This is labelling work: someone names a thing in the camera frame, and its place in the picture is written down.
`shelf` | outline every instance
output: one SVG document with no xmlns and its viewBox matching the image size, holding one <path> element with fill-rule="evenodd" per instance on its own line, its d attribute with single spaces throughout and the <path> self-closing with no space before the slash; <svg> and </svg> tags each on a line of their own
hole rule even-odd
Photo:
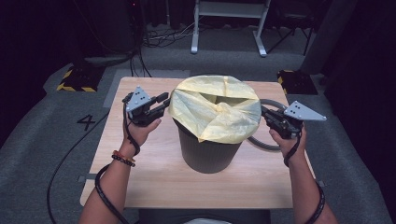
<svg viewBox="0 0 396 224">
<path fill-rule="evenodd" d="M 264 11 L 264 4 L 242 4 L 242 3 L 222 3 L 222 2 L 200 2 L 199 15 L 201 16 L 221 16 L 221 17 L 241 17 L 241 18 L 261 18 Z"/>
</svg>

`wrist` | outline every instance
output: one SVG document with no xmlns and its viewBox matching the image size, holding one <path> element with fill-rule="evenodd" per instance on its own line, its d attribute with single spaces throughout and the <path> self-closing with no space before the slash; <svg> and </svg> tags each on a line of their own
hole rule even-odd
<svg viewBox="0 0 396 224">
<path fill-rule="evenodd" d="M 119 152 L 127 158 L 132 158 L 136 153 L 136 149 L 128 140 L 124 140 L 120 146 Z"/>
<path fill-rule="evenodd" d="M 289 167 L 291 166 L 301 166 L 307 164 L 306 159 L 305 159 L 305 155 L 302 154 L 294 154 L 292 157 L 290 157 L 289 159 Z"/>
</svg>

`hand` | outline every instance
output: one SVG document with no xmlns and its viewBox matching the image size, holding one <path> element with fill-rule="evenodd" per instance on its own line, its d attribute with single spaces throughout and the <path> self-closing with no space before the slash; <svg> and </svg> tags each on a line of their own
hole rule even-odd
<svg viewBox="0 0 396 224">
<path fill-rule="evenodd" d="M 288 155 L 289 151 L 297 143 L 297 138 L 283 139 L 279 135 L 279 133 L 277 133 L 274 129 L 271 129 L 269 133 L 271 134 L 271 137 L 274 139 L 274 141 L 276 141 L 277 144 L 279 145 L 280 150 L 282 151 L 283 157 L 286 157 L 286 155 Z M 290 159 L 304 158 L 305 141 L 306 141 L 306 130 L 305 130 L 305 127 L 303 127 L 302 132 L 301 132 L 300 145 L 298 146 L 296 153 Z"/>
<path fill-rule="evenodd" d="M 161 119 L 155 119 L 152 121 L 147 127 L 138 127 L 134 125 L 132 122 L 128 125 L 129 133 L 131 134 L 132 138 L 136 141 L 139 146 L 142 146 L 146 140 L 148 139 L 149 133 L 154 131 L 161 123 Z M 124 133 L 124 139 L 122 144 L 129 144 L 131 145 L 130 141 L 128 140 L 128 134 L 126 133 L 124 124 L 122 123 L 122 129 Z"/>
</svg>

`person's hand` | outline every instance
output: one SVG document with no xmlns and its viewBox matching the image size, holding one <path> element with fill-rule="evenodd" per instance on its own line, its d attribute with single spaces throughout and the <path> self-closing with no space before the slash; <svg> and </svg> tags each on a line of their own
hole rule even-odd
<svg viewBox="0 0 396 224">
<path fill-rule="evenodd" d="M 158 127 L 158 125 L 160 125 L 160 123 L 161 123 L 161 119 L 155 119 L 147 127 L 138 127 L 131 122 L 128 125 L 128 130 L 132 138 L 136 141 L 136 143 L 139 144 L 139 146 L 142 146 L 148 139 L 149 133 L 154 131 Z M 123 141 L 130 143 L 124 125 L 122 125 L 122 129 L 124 134 Z"/>
<path fill-rule="evenodd" d="M 132 138 L 136 141 L 139 146 L 142 146 L 149 137 L 149 133 L 154 131 L 158 125 L 160 125 L 161 120 L 155 119 L 152 121 L 147 127 L 138 127 L 134 125 L 132 122 L 128 125 L 129 133 L 131 134 Z M 122 123 L 123 129 L 123 141 L 120 147 L 120 152 L 124 153 L 123 155 L 132 158 L 135 154 L 136 148 L 128 139 L 128 134 L 125 130 L 125 125 Z"/>
<path fill-rule="evenodd" d="M 294 145 L 297 143 L 297 138 L 294 139 L 283 139 L 279 133 L 277 133 L 274 129 L 271 129 L 270 132 L 271 137 L 274 139 L 274 141 L 277 142 L 277 144 L 280 147 L 280 150 L 282 151 L 282 155 L 285 158 L 286 155 L 288 155 L 289 151 L 294 147 Z M 300 144 L 297 148 L 296 153 L 290 158 L 304 158 L 304 151 L 305 151 L 305 140 L 306 140 L 306 130 L 305 127 L 302 128 L 301 132 L 301 140 Z"/>
</svg>

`black cable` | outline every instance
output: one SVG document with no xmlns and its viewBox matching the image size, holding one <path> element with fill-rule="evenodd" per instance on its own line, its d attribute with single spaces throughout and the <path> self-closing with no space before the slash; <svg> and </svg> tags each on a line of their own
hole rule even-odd
<svg viewBox="0 0 396 224">
<path fill-rule="evenodd" d="M 158 39 L 158 43 L 157 44 L 149 44 L 149 45 L 146 44 L 144 46 L 148 47 L 148 48 L 165 48 L 167 46 L 174 44 L 176 41 L 185 38 L 188 35 L 191 35 L 191 29 L 187 29 L 187 28 L 182 31 L 176 31 L 176 32 L 173 32 L 173 33 L 167 34 L 167 35 L 166 34 L 155 35 L 155 36 L 151 36 L 150 39 Z M 170 43 L 162 45 L 162 43 L 164 43 L 165 41 L 170 41 Z"/>
<path fill-rule="evenodd" d="M 294 146 L 291 148 L 291 150 L 288 152 L 286 157 L 283 159 L 283 162 L 287 167 L 289 167 L 289 159 L 296 153 L 298 146 L 300 145 L 300 140 L 301 140 L 301 134 L 297 135 L 297 142 L 294 144 Z"/>
<path fill-rule="evenodd" d="M 95 178 L 95 188 L 96 191 L 98 192 L 100 198 L 102 199 L 103 203 L 107 206 L 107 208 L 124 224 L 128 224 L 128 221 L 125 219 L 125 217 L 122 216 L 122 214 L 117 210 L 117 208 L 110 202 L 110 200 L 106 197 L 106 195 L 103 193 L 102 187 L 100 186 L 100 177 L 102 174 L 107 170 L 108 166 L 110 164 L 106 165 L 103 167 L 99 173 L 96 175 Z"/>
<path fill-rule="evenodd" d="M 62 158 L 61 162 L 58 164 L 58 166 L 56 167 L 54 173 L 52 174 L 52 177 L 49 181 L 49 186 L 47 188 L 47 209 L 48 209 L 48 213 L 49 213 L 49 218 L 52 221 L 52 223 L 56 223 L 55 218 L 53 217 L 52 211 L 51 211 L 51 207 L 50 207 L 50 189 L 52 186 L 52 182 L 53 179 L 55 178 L 56 174 L 58 173 L 59 168 L 62 166 L 62 164 L 64 163 L 64 161 L 66 160 L 67 156 L 73 151 L 73 149 L 90 133 L 92 132 L 92 130 L 94 130 L 96 128 L 96 126 L 98 126 L 100 124 L 100 122 L 102 120 L 104 120 L 107 116 L 108 113 L 110 111 L 108 111 L 107 113 L 105 113 L 101 119 L 99 119 L 98 122 L 95 123 L 95 125 L 89 130 L 87 131 L 80 139 L 78 139 L 78 141 L 67 151 L 66 155 L 64 155 L 64 157 Z"/>
<path fill-rule="evenodd" d="M 139 59 L 140 59 L 140 62 L 141 62 L 141 64 L 142 64 L 142 67 L 143 67 L 143 69 L 144 69 L 144 70 L 143 70 L 143 76 L 145 75 L 144 71 L 146 70 L 146 72 L 148 73 L 148 76 L 149 76 L 149 77 L 152 77 L 152 75 L 149 73 L 149 70 L 147 69 L 145 63 L 143 62 L 142 48 L 139 48 Z"/>
<path fill-rule="evenodd" d="M 136 68 L 134 67 L 134 58 L 132 58 L 132 67 L 134 68 L 134 73 L 136 74 L 136 76 L 139 77 L 139 75 L 136 72 Z"/>
<path fill-rule="evenodd" d="M 314 215 L 312 215 L 312 217 L 309 218 L 309 220 L 307 222 L 305 222 L 306 224 L 314 224 L 315 223 L 315 221 L 319 218 L 320 214 L 322 213 L 324 204 L 326 203 L 323 189 L 320 187 L 320 185 L 318 183 L 317 183 L 317 186 L 318 186 L 319 195 L 320 195 L 319 204 L 318 204 L 317 210 L 315 211 Z"/>
<path fill-rule="evenodd" d="M 124 105 L 123 105 L 123 123 L 124 123 L 124 128 L 125 128 L 126 134 L 128 135 L 128 137 L 127 137 L 128 140 L 130 141 L 130 143 L 131 143 L 132 145 L 134 145 L 134 150 L 135 150 L 134 155 L 137 155 L 137 154 L 139 154 L 139 152 L 140 152 L 140 146 L 139 146 L 139 144 L 137 144 L 136 140 L 134 140 L 134 138 L 132 137 L 131 133 L 129 132 L 128 126 L 129 126 L 131 123 L 128 124 L 128 122 L 127 122 L 127 118 L 126 118 L 126 104 L 127 104 L 127 102 L 124 102 Z"/>
<path fill-rule="evenodd" d="M 131 58 L 131 59 L 129 60 L 129 68 L 131 69 L 131 77 L 134 76 L 134 70 L 132 69 L 132 59 L 133 59 L 133 58 Z"/>
</svg>

